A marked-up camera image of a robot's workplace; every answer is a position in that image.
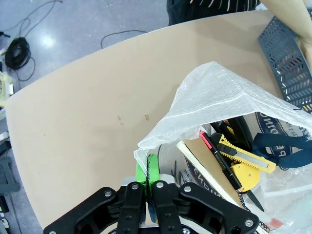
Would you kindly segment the person's left hand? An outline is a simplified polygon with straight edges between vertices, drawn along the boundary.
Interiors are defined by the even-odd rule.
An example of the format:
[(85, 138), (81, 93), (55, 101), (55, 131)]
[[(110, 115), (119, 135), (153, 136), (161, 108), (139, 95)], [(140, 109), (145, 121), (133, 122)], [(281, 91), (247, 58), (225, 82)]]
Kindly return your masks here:
[(300, 38), (300, 48), (305, 56), (306, 59), (309, 59), (312, 57), (312, 42), (303, 38)]

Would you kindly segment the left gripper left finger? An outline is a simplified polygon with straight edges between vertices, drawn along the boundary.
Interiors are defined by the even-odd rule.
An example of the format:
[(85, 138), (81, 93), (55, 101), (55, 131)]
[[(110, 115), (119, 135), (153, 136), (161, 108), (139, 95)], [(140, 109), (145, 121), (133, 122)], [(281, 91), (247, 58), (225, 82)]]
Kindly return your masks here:
[(136, 164), (134, 177), (115, 191), (103, 187), (44, 228), (44, 234), (100, 234), (117, 224), (110, 234), (138, 234), (146, 216), (147, 178)]

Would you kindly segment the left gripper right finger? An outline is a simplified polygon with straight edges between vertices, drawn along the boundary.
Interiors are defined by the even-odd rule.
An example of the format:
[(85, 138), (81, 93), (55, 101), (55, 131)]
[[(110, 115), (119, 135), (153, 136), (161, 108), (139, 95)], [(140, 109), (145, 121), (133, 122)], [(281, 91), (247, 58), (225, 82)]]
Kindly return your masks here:
[(148, 156), (147, 167), (149, 213), (162, 234), (181, 234), (193, 223), (211, 234), (256, 232), (256, 215), (194, 183), (177, 186), (171, 175), (159, 172), (157, 155)]

